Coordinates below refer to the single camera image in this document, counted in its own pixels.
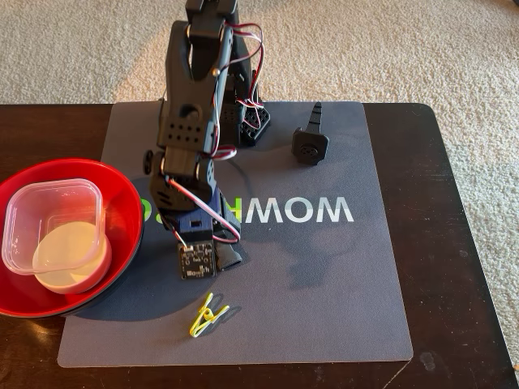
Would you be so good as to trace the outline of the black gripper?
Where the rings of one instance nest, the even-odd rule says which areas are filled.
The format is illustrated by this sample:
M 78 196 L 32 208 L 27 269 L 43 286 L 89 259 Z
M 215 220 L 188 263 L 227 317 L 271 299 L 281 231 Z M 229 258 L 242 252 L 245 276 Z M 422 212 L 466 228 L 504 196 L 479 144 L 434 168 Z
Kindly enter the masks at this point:
M 213 239 L 215 241 L 223 244 L 239 242 L 241 223 L 230 210 L 225 196 L 221 192 L 214 193 L 217 181 L 213 173 L 208 173 L 206 177 L 199 181 L 192 177 L 178 177 L 176 182 L 205 203 L 209 203 L 212 199 L 213 211 L 220 218 L 224 219 L 238 234 L 238 237 L 236 237 L 236 234 L 229 227 L 214 219 L 212 226 Z M 177 227 L 177 218 L 180 215 L 193 212 L 198 207 L 192 199 L 183 194 L 176 186 L 170 185 L 166 181 L 165 176 L 159 174 L 152 175 L 149 182 L 149 190 L 165 227 Z

